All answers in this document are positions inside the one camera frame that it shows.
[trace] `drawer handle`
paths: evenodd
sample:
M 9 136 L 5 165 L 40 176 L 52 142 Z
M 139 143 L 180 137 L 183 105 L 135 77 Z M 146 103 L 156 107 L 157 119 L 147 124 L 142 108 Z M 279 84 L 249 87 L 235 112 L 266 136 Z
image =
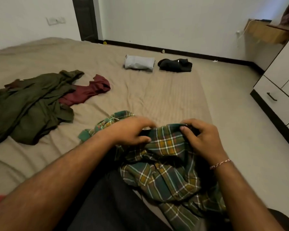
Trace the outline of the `drawer handle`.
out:
M 274 99 L 273 96 L 271 96 L 271 94 L 269 92 L 267 92 L 267 94 L 269 95 L 269 97 L 271 97 L 272 100 L 277 101 L 276 99 Z

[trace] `bed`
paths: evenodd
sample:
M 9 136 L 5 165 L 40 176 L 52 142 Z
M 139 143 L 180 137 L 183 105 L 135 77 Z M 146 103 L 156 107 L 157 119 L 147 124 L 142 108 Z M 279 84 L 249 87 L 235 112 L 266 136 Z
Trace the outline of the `bed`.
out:
M 155 57 L 152 73 L 123 68 L 125 55 Z M 111 90 L 73 105 L 73 123 L 58 128 L 31 146 L 8 137 L 0 143 L 0 194 L 8 194 L 21 182 L 79 144 L 78 134 L 120 110 L 129 110 L 158 125 L 198 118 L 211 122 L 197 68 L 190 73 L 159 70 L 157 62 L 181 56 L 119 46 L 46 38 L 0 50 L 0 88 L 15 79 L 43 73 L 81 70 L 76 85 L 88 85 L 95 74 L 110 82 Z

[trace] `bracelet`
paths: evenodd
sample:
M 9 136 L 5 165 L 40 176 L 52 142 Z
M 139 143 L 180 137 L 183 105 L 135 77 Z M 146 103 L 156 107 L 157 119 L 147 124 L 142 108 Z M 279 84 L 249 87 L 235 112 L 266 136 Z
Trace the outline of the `bracelet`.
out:
M 221 164 L 226 163 L 226 162 L 228 162 L 228 161 L 231 161 L 231 160 L 228 159 L 228 160 L 225 160 L 225 161 L 223 161 L 223 162 L 221 162 L 221 163 L 218 163 L 218 164 L 216 164 L 216 165 L 213 165 L 213 166 L 210 167 L 210 169 L 215 169 L 216 167 L 218 167 L 218 166 L 220 166 Z

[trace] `white wardrobe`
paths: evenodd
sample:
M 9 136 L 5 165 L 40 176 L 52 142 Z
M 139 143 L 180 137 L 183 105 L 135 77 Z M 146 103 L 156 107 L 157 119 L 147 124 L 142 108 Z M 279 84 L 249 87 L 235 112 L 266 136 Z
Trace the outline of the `white wardrobe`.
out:
M 251 95 L 289 143 L 289 42 L 255 84 Z

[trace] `maroon shirt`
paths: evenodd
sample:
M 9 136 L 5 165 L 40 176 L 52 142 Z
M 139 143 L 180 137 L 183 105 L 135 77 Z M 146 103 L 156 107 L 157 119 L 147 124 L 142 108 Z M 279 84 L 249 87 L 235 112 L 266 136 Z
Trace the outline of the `maroon shirt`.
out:
M 94 81 L 90 81 L 88 86 L 75 85 L 76 90 L 61 97 L 59 102 L 72 106 L 73 104 L 84 103 L 90 97 L 110 90 L 110 84 L 103 76 L 97 74 L 93 79 Z

